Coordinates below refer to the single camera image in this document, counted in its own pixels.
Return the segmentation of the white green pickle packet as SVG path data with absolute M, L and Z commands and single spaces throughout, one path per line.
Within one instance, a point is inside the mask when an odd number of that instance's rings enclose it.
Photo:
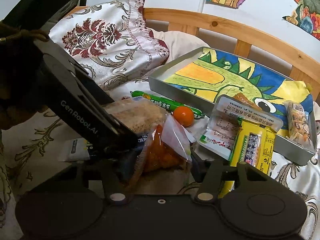
M 236 134 L 240 128 L 238 120 L 264 125 L 278 132 L 283 121 L 270 113 L 257 110 L 227 95 L 217 98 L 206 129 L 197 138 L 197 143 L 220 157 L 230 160 Z

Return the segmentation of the yellow biscuit bar pack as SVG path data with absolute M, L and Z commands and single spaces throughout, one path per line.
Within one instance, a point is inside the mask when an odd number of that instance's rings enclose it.
M 219 125 L 217 132 L 223 145 L 231 151 L 226 159 L 229 166 L 235 167 L 243 161 L 268 174 L 276 138 L 272 128 L 238 118 L 235 122 Z

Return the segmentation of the orange red snack packet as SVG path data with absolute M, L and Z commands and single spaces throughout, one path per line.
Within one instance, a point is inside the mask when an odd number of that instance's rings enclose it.
M 178 194 L 193 180 L 191 167 L 190 141 L 169 115 L 148 134 L 127 189 L 141 194 Z

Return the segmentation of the green sausage stick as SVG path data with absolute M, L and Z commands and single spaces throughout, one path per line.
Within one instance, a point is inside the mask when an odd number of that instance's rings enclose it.
M 143 98 L 150 100 L 151 102 L 158 105 L 159 107 L 162 107 L 163 109 L 166 109 L 167 111 L 170 111 L 171 113 L 173 113 L 173 111 L 177 107 L 184 106 L 184 107 L 188 107 L 189 109 L 192 110 L 192 112 L 194 114 L 194 118 L 196 120 L 204 118 L 204 114 L 202 113 L 201 110 L 194 108 L 194 107 L 191 107 L 191 106 L 187 106 L 187 105 L 180 103 L 180 102 L 177 102 L 175 100 L 167 99 L 167 98 L 164 98 L 161 96 L 151 95 L 151 94 L 148 94 L 148 93 L 140 91 L 140 90 L 135 90 L 130 93 L 133 98 L 141 96 Z

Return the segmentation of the small orange mandarin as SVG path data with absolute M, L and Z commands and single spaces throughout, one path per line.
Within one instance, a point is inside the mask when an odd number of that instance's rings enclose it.
M 189 127 L 194 122 L 194 113 L 186 106 L 178 106 L 173 112 L 173 117 L 184 127 Z

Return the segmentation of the mixed nuts snack bag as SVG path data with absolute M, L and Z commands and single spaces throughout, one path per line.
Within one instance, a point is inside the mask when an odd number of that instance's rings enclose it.
M 287 113 L 289 139 L 303 147 L 310 147 L 312 141 L 303 106 L 290 100 L 283 104 Z

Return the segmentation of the rice cracker snack pack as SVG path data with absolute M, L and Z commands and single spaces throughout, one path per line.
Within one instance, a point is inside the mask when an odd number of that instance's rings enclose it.
M 149 133 L 168 116 L 165 109 L 142 96 L 115 101 L 104 109 L 137 135 Z

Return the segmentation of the blue milk powder sachet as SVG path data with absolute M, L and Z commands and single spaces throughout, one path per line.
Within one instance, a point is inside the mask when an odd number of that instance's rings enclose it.
M 148 134 L 107 140 L 106 148 L 95 147 L 84 138 L 71 139 L 63 143 L 58 158 L 61 162 L 84 161 L 95 159 L 126 160 L 134 159 L 142 152 Z

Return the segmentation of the grey metal tray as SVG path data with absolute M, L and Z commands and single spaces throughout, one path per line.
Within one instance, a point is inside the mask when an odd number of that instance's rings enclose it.
M 188 93 L 171 84 L 164 82 L 164 79 L 169 77 L 175 71 L 181 69 L 183 66 L 197 59 L 201 54 L 201 51 L 203 48 L 204 47 L 195 49 L 183 56 L 180 56 L 174 61 L 166 63 L 165 65 L 161 66 L 159 69 L 155 70 L 149 76 L 149 85 L 150 85 L 150 89 L 154 92 L 157 92 L 172 100 L 181 102 L 185 105 L 195 107 L 201 110 L 202 113 L 206 115 L 210 115 L 216 102 L 212 103 L 206 99 L 203 99 L 199 96 Z M 306 116 L 308 117 L 307 123 L 309 126 L 310 137 L 311 137 L 312 143 L 315 145 L 317 144 L 317 133 L 316 133 L 315 115 L 313 113 L 313 110 L 309 115 L 306 115 Z M 281 154 L 286 159 L 288 159 L 293 163 L 296 163 L 299 166 L 306 165 L 307 162 L 315 155 L 314 151 L 307 150 L 303 146 L 300 146 L 297 143 L 289 140 L 289 135 L 284 137 L 282 135 L 279 135 L 279 132 L 275 139 L 274 151 Z

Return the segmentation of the dinosaur drawing tray liner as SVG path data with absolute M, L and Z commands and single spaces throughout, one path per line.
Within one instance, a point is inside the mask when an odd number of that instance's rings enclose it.
M 300 103 L 307 115 L 312 95 L 303 81 L 293 81 L 260 64 L 224 51 L 204 47 L 193 62 L 175 71 L 164 82 L 212 103 L 221 95 L 244 99 L 283 121 L 279 135 L 288 135 L 285 101 Z

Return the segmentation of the cream pillow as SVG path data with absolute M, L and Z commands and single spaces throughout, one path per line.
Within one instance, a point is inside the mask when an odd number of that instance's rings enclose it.
M 134 79 L 135 82 L 146 82 L 156 69 L 178 57 L 200 47 L 209 45 L 200 38 L 181 31 L 155 31 L 148 28 L 143 48 L 151 53 L 152 66 L 144 75 Z

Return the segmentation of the wooden bed headboard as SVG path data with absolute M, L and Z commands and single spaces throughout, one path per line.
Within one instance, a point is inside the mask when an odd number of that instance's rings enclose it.
M 185 10 L 144 8 L 143 16 L 146 20 L 168 22 L 168 31 L 197 36 L 199 29 L 205 29 L 236 38 L 234 54 L 238 56 L 248 57 L 251 46 L 258 47 L 291 64 L 289 77 L 310 86 L 315 99 L 319 95 L 319 63 L 270 34 L 225 18 Z

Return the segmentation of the bird and flowers drawing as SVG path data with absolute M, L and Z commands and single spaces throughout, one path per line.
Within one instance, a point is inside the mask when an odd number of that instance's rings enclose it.
M 299 27 L 319 40 L 319 0 L 294 0 L 297 4 L 291 15 L 283 20 Z

